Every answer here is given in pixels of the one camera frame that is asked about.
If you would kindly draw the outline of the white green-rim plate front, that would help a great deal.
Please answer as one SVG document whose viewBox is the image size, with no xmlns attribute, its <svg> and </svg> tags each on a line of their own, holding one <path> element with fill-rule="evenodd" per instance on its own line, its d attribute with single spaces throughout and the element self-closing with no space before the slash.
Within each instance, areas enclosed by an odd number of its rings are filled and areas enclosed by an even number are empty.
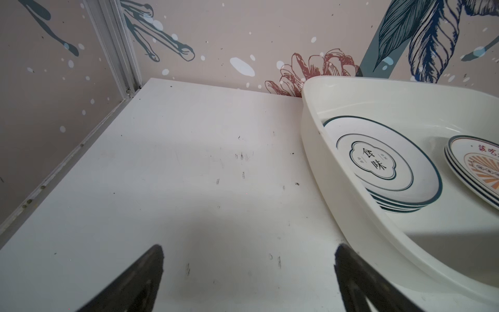
<svg viewBox="0 0 499 312">
<path fill-rule="evenodd" d="M 378 205 L 386 211 L 392 211 L 392 212 L 396 212 L 396 213 L 412 213 L 412 212 L 416 212 L 416 211 L 425 207 L 425 205 L 414 206 L 414 205 L 397 204 L 397 203 L 393 203 L 391 201 L 385 200 L 379 196 L 376 196 L 373 193 L 370 193 L 370 195 L 378 203 Z"/>
</svg>

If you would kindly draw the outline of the orange sunburst plate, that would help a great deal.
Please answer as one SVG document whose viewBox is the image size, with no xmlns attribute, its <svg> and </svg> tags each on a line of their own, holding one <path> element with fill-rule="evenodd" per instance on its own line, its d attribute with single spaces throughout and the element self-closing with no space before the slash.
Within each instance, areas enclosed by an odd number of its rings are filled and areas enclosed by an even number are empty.
<svg viewBox="0 0 499 312">
<path fill-rule="evenodd" d="M 456 135 L 448 152 L 461 170 L 481 187 L 498 196 L 498 144 L 475 136 Z"/>
<path fill-rule="evenodd" d="M 456 162 L 452 160 L 450 152 L 447 147 L 444 147 L 444 156 L 447 165 L 450 167 L 451 171 L 456 175 L 456 177 L 466 185 L 474 194 L 479 196 L 482 200 L 486 201 L 495 209 L 498 209 L 498 196 L 492 195 L 488 190 L 484 189 L 482 186 L 477 184 L 471 178 L 469 178 L 461 169 L 458 168 Z"/>
</svg>

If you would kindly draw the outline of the white green-rim plate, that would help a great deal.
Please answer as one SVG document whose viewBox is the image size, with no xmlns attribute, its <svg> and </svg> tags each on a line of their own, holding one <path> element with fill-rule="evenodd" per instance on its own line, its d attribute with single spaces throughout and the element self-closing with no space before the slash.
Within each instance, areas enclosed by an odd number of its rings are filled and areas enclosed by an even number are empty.
<svg viewBox="0 0 499 312">
<path fill-rule="evenodd" d="M 330 118 L 323 126 L 369 194 L 425 207 L 440 198 L 443 181 L 434 162 L 400 132 L 348 115 Z"/>
<path fill-rule="evenodd" d="M 393 203 L 391 201 L 385 200 L 379 196 L 376 196 L 373 193 L 370 193 L 370 195 L 378 203 L 378 205 L 386 211 L 392 211 L 392 212 L 396 212 L 396 213 L 412 213 L 412 212 L 416 212 L 416 211 L 425 207 L 425 205 L 414 206 L 414 205 L 397 204 L 397 203 Z"/>
</svg>

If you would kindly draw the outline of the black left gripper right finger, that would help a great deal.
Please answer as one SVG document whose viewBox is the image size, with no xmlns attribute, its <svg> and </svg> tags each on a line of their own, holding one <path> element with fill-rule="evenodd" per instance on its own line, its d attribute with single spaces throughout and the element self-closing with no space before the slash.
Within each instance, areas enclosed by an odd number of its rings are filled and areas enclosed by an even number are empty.
<svg viewBox="0 0 499 312">
<path fill-rule="evenodd" d="M 335 273 L 346 311 L 421 311 L 347 244 L 335 252 Z"/>
</svg>

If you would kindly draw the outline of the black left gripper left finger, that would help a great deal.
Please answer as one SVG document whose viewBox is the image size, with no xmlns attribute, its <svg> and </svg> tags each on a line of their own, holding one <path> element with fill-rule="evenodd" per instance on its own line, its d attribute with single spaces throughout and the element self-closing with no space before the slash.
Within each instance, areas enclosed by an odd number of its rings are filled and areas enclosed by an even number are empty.
<svg viewBox="0 0 499 312">
<path fill-rule="evenodd" d="M 152 311 L 163 274 L 164 253 L 153 245 L 80 311 Z"/>
</svg>

